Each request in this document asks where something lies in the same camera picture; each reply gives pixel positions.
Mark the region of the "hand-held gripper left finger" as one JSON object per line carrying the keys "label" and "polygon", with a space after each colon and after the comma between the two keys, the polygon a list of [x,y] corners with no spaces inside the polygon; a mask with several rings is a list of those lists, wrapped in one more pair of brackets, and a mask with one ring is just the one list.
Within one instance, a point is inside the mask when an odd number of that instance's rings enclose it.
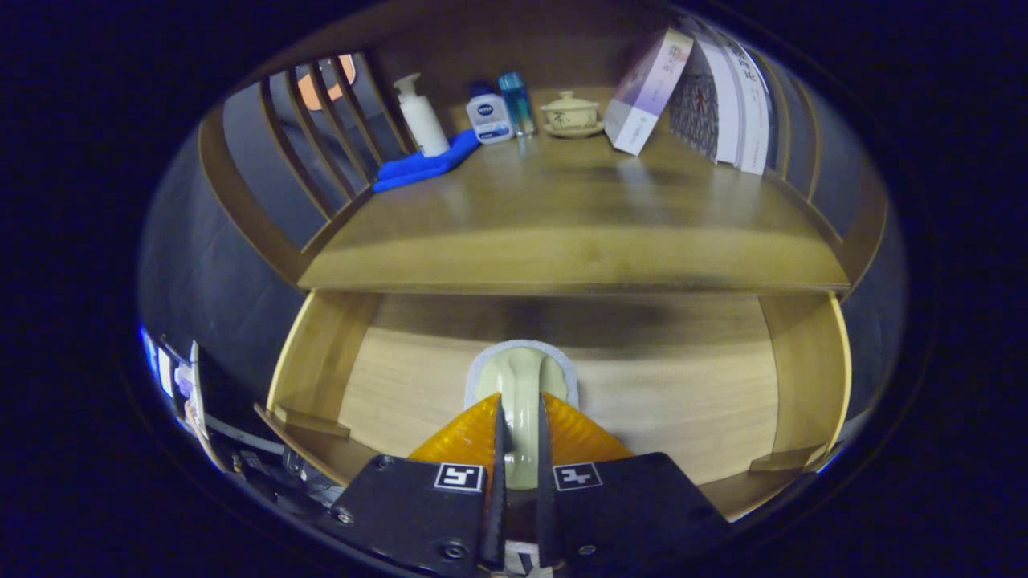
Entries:
{"label": "hand-held gripper left finger", "polygon": [[379,454],[318,517],[362,555],[425,575],[477,575],[504,564],[504,410],[492,394],[408,458]]}

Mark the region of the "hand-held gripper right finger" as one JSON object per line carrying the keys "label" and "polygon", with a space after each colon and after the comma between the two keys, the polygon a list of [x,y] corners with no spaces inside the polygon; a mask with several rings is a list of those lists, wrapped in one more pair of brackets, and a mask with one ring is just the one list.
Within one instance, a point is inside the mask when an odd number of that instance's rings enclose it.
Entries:
{"label": "hand-held gripper right finger", "polygon": [[629,453],[590,418],[539,398],[540,565],[650,571],[701,556],[732,526],[668,454]]}

